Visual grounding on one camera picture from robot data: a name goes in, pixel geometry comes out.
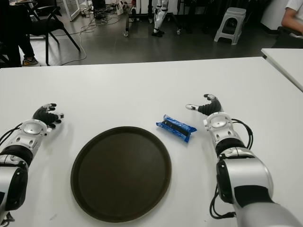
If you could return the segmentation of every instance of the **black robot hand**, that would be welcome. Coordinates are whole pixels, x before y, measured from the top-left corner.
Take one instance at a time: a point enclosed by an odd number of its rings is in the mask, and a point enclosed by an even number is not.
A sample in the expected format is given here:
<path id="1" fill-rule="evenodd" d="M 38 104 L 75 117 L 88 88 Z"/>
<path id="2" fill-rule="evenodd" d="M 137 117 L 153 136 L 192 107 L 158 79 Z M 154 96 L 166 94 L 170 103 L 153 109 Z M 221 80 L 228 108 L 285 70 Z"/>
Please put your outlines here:
<path id="1" fill-rule="evenodd" d="M 33 119 L 40 120 L 44 122 L 48 127 L 54 129 L 56 125 L 54 123 L 61 123 L 61 118 L 64 114 L 50 113 L 50 111 L 56 110 L 57 104 L 49 103 L 41 106 L 33 115 Z"/>

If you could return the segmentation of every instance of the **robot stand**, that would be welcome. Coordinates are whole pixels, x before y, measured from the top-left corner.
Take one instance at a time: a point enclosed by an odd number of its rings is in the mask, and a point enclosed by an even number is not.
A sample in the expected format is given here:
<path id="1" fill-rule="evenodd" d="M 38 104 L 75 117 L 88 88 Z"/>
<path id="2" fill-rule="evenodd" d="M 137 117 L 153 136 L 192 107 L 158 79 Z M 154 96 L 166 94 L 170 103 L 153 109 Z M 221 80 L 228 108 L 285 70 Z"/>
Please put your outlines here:
<path id="1" fill-rule="evenodd" d="M 123 32 L 123 35 L 125 37 L 129 36 L 129 18 L 133 18 L 134 20 L 140 20 L 140 19 L 147 19 L 149 20 L 149 23 L 153 22 L 153 13 L 152 13 L 152 0 L 148 0 L 148 12 L 147 14 L 130 14 L 131 12 L 128 12 L 127 14 L 127 18 L 126 18 L 126 26 L 125 26 L 125 31 Z M 177 18 L 175 17 L 175 15 L 173 13 L 167 13 L 166 14 L 167 20 L 170 21 L 170 19 L 172 18 L 175 22 L 175 24 L 177 25 L 177 34 L 180 35 L 181 34 L 181 29 L 182 26 L 179 23 L 179 21 L 177 20 Z"/>

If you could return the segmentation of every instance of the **concrete floor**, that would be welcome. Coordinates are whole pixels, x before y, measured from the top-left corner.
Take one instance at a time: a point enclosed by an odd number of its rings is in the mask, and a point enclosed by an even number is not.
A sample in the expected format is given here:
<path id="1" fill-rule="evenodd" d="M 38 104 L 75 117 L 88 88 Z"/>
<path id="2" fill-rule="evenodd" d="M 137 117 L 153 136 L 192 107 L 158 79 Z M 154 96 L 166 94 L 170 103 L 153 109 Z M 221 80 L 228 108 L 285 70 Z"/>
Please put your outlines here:
<path id="1" fill-rule="evenodd" d="M 209 34 L 203 34 L 200 24 L 193 26 L 193 33 L 187 34 L 182 30 L 177 35 L 174 22 L 165 21 L 162 30 L 166 34 L 162 38 L 151 36 L 153 24 L 147 20 L 131 23 L 129 37 L 125 38 L 122 32 L 125 30 L 126 16 L 117 16 L 120 21 L 113 25 L 98 25 L 92 33 L 81 35 L 82 46 L 87 54 L 86 59 L 74 61 L 69 65 L 78 64 L 111 64 L 133 63 L 152 61 L 183 61 L 198 59 L 239 58 L 262 56 L 261 48 L 269 48 L 275 43 L 275 35 L 269 35 L 258 26 L 245 26 L 242 36 L 237 45 L 231 46 L 229 40 L 214 42 L 216 28 L 211 29 Z M 76 33 L 86 26 L 91 18 L 78 16 L 70 22 L 66 14 L 59 18 L 69 33 Z M 53 32 L 54 35 L 62 35 L 63 31 Z M 72 35 L 76 43 L 80 43 L 78 34 Z M 83 58 L 66 35 L 58 36 L 58 46 L 53 38 L 49 37 L 49 63 L 60 65 L 62 63 Z M 45 64 L 45 40 L 43 38 L 31 39 L 39 65 Z"/>

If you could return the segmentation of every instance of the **white tabletop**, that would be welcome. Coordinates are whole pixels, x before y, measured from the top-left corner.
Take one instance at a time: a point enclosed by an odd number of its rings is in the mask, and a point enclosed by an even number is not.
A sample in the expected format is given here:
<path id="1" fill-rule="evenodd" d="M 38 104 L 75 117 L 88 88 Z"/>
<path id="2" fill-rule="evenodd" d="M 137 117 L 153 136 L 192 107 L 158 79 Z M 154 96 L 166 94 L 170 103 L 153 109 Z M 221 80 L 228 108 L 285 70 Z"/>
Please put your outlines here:
<path id="1" fill-rule="evenodd" d="M 11 226 L 236 226 L 235 219 L 214 220 L 209 215 L 216 184 L 214 148 L 203 127 L 206 116 L 185 108 L 188 103 L 205 104 L 205 93 L 216 95 L 231 117 L 253 129 L 252 150 L 273 176 L 274 201 L 303 222 L 303 93 L 258 57 L 1 69 L 1 134 L 49 102 L 65 113 L 63 125 L 45 139 L 30 166 L 26 201 L 12 212 L 16 222 Z M 198 129 L 188 144 L 156 127 L 164 114 Z M 154 133 L 172 161 L 170 187 L 160 204 L 122 224 L 91 218 L 79 208 L 70 187 L 80 149 L 117 126 Z M 236 127 L 247 142 L 245 130 Z M 220 199 L 216 206 L 222 214 L 232 210 Z"/>
<path id="2" fill-rule="evenodd" d="M 262 49 L 274 66 L 303 91 L 303 49 Z"/>

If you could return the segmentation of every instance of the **blue snack package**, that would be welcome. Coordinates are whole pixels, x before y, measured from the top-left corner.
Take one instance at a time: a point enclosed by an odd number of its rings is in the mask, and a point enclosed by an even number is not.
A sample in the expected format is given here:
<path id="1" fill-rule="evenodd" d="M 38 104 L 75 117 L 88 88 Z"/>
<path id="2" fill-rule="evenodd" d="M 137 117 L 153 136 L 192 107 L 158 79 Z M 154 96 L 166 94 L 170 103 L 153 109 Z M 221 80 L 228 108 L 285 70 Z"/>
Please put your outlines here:
<path id="1" fill-rule="evenodd" d="M 180 137 L 186 143 L 189 141 L 190 134 L 197 131 L 196 128 L 178 122 L 177 120 L 168 117 L 167 115 L 164 115 L 162 122 L 156 122 L 156 125 L 170 131 L 172 134 Z"/>

